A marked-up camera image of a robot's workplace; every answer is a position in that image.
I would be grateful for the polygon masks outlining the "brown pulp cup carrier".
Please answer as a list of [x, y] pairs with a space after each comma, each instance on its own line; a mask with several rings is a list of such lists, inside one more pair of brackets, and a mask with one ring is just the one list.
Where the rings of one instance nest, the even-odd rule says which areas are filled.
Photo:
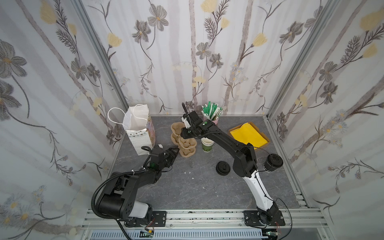
[[189, 158], [196, 153], [197, 141], [195, 139], [179, 138], [179, 153], [184, 158]]

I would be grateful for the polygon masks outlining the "white cartoon paper gift bag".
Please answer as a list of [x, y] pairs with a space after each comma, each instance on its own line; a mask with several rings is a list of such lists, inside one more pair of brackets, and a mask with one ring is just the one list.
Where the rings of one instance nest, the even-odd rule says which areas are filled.
[[[113, 121], [110, 118], [110, 111], [112, 110], [119, 110], [124, 114], [122, 123]], [[107, 117], [112, 123], [123, 127], [138, 156], [147, 154], [147, 151], [143, 150], [142, 147], [146, 146], [150, 147], [150, 149], [154, 147], [156, 143], [156, 133], [147, 104], [131, 106], [126, 112], [114, 107], [109, 109]]]

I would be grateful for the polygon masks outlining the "black cup lid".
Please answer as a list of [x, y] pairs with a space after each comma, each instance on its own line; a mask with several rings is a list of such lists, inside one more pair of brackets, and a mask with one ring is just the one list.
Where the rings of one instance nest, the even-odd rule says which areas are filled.
[[282, 157], [279, 156], [278, 154], [270, 154], [267, 158], [267, 164], [271, 168], [278, 169], [278, 168], [283, 166], [284, 161], [283, 161]]

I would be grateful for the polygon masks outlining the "black paper coffee cup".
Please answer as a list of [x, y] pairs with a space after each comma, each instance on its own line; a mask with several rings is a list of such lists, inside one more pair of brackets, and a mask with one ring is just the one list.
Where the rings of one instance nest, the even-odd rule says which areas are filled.
[[277, 168], [273, 165], [273, 164], [270, 164], [269, 162], [265, 162], [264, 163], [264, 171], [265, 172], [273, 172], [275, 171]]

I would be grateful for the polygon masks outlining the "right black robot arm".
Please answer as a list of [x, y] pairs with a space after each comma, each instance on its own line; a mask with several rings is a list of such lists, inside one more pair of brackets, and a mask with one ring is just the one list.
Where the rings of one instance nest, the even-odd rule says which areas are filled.
[[212, 121], [202, 120], [195, 111], [184, 113], [182, 121], [185, 124], [182, 128], [182, 138], [208, 138], [234, 158], [233, 171], [243, 178], [251, 190], [259, 212], [259, 222], [265, 226], [274, 223], [278, 217], [279, 207], [261, 180], [254, 146], [233, 139]]

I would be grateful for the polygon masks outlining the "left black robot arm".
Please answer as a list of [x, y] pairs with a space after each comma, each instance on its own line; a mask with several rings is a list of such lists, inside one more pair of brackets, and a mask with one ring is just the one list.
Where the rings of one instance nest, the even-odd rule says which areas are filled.
[[96, 216], [115, 220], [148, 216], [151, 206], [136, 201], [138, 189], [157, 183], [165, 168], [173, 166], [180, 149], [165, 150], [159, 145], [141, 149], [149, 155], [138, 171], [114, 172], [97, 187], [91, 199], [91, 209]]

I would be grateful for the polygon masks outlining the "stacked green paper cups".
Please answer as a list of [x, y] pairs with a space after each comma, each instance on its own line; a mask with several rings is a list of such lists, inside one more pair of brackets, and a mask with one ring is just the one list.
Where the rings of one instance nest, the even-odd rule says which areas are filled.
[[201, 138], [201, 142], [202, 142], [202, 149], [206, 153], [208, 153], [212, 150], [213, 145], [215, 143], [214, 141], [212, 141], [208, 138]]

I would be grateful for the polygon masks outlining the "pink cup holder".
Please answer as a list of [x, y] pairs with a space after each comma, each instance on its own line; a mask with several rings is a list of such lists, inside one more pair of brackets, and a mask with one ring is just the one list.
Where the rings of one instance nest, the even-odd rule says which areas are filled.
[[218, 124], [218, 121], [219, 121], [218, 118], [216, 118], [215, 120], [212, 120], [212, 122], [213, 122], [215, 125]]

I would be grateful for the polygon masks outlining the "green white straw bundle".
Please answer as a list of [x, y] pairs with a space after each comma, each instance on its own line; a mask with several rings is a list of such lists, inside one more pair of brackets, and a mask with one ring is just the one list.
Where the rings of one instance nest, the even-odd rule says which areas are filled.
[[219, 107], [218, 104], [213, 102], [208, 102], [208, 104], [203, 105], [201, 110], [203, 116], [209, 120], [215, 120], [216, 118], [219, 118], [222, 112], [223, 108]]

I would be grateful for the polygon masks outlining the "stack of black lids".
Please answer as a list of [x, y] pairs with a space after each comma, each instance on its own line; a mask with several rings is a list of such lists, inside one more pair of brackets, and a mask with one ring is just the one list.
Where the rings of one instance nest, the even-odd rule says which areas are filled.
[[216, 172], [221, 176], [227, 176], [231, 171], [230, 165], [225, 161], [220, 161], [216, 165]]

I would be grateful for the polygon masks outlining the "aluminium mounting rail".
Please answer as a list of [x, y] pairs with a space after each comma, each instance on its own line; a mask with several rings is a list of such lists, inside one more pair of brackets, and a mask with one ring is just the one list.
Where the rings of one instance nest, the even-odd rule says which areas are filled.
[[333, 240], [319, 209], [282, 209], [277, 224], [256, 223], [254, 211], [160, 210], [146, 226], [123, 230], [114, 220], [88, 212], [83, 240]]

